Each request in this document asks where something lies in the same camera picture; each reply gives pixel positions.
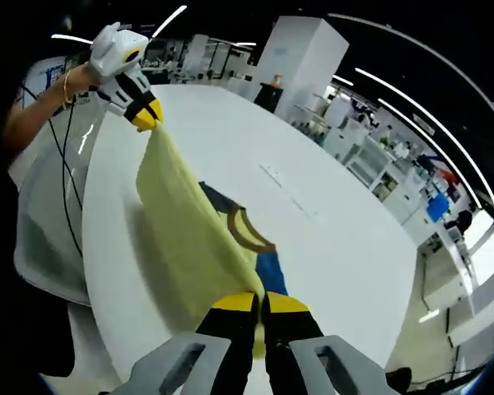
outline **black cable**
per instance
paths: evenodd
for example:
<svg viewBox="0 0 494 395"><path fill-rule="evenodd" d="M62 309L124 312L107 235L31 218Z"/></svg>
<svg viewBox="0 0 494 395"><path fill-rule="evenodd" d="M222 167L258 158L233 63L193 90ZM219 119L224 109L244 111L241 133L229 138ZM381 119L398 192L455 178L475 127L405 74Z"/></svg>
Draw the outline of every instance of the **black cable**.
<svg viewBox="0 0 494 395"><path fill-rule="evenodd" d="M431 379L427 379L427 380L424 380L424 381L418 381L418 382L412 381L412 384L420 385L420 384L428 383L429 381L434 381L434 380L438 379L439 377L446 376L447 374L470 373L470 372L473 372L474 370L482 369L484 366L485 366L485 364L482 364L482 365L480 365L480 366L478 366L477 368L474 368L474 369L461 370L459 372L446 372L446 373L440 374L439 376L432 377Z"/></svg>
<svg viewBox="0 0 494 395"><path fill-rule="evenodd" d="M68 144L69 130L70 130L70 127L72 126L72 116L73 116L73 108L74 107L75 107L75 97L73 98L72 108L70 109L70 112L69 112L68 128L66 129L66 136L64 136L64 144L63 144L63 204L64 204L64 212L66 213L66 221L68 222L69 231L72 234L73 243L75 244L75 248L77 248L77 251L79 252L79 255L82 258L82 250L79 247L79 243L77 242L77 238L75 237L75 232L73 232L72 222L69 220L68 205L66 204L66 183L64 182L65 169L67 167L67 165L66 165L66 145Z"/></svg>
<svg viewBox="0 0 494 395"><path fill-rule="evenodd" d="M33 99L37 100L36 95L32 91L30 91L24 84L20 84L20 86ZM79 192L77 191L77 186L75 185L75 179L72 176L72 171L70 170L68 163L64 160L63 150L60 148L60 145L58 144L57 133L55 133L55 128L53 126L53 123L51 122L51 119L48 119L48 122L49 122L49 127L51 128L51 133L53 134L53 139L55 140L55 144L57 145L58 153L60 154L60 157L62 158L63 163L66 166L66 169L68 170L68 174L72 180L72 186L73 186L73 191L75 192L75 197L77 198L77 201L79 203L79 207L81 208L81 211L82 211L82 202L81 202L81 199L79 198Z"/></svg>

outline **white table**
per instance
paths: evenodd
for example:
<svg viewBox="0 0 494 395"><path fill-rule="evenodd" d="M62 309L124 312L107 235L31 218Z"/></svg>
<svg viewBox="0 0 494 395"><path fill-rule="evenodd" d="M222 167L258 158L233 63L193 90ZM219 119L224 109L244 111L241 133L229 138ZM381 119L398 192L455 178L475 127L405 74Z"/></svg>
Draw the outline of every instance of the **white table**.
<svg viewBox="0 0 494 395"><path fill-rule="evenodd" d="M384 366L416 262L401 226L328 153L264 109L211 86L152 90L193 172L245 205L276 244L290 295L309 305L325 334L338 334ZM147 266L146 237L136 228L135 178L148 136L106 115L82 216L91 304L122 380L172 335L168 283ZM254 362L245 393L271 393L262 360Z"/></svg>

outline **person's arm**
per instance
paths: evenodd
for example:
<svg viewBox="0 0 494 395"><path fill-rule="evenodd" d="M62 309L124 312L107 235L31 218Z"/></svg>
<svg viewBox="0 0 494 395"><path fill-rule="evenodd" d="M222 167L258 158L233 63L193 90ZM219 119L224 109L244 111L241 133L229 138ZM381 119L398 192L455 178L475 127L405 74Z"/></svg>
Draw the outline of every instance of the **person's arm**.
<svg viewBox="0 0 494 395"><path fill-rule="evenodd" d="M71 99L76 93L86 91L92 85L96 85L96 79L87 63L73 68L69 72L66 85L68 98ZM65 102L63 86L64 76L26 109L22 109L20 105L15 105L11 109L2 133L2 142L12 157L20 154L30 145L42 126Z"/></svg>

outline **gold bracelet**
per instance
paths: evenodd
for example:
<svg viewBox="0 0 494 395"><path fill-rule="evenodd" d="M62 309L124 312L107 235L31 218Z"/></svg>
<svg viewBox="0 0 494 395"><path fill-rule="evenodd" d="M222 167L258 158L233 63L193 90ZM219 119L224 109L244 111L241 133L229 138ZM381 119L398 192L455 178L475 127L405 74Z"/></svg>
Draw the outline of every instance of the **gold bracelet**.
<svg viewBox="0 0 494 395"><path fill-rule="evenodd" d="M68 99L68 90L66 89L66 85L68 84L68 76L69 76L70 71L71 70L68 70L68 72L66 73L66 76L64 77L64 85L63 85L64 103L66 103L67 105L70 105L71 103L73 103L73 98Z"/></svg>

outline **yellow cloth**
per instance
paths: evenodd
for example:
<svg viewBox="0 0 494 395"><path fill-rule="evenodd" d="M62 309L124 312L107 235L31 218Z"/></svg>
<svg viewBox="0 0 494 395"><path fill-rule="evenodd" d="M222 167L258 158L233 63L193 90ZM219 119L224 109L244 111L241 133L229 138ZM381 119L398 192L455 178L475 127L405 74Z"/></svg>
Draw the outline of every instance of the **yellow cloth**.
<svg viewBox="0 0 494 395"><path fill-rule="evenodd" d="M247 258L221 223L162 126L151 131L137 173L137 191L195 327L226 295L253 291L261 302L264 290L254 256Z"/></svg>

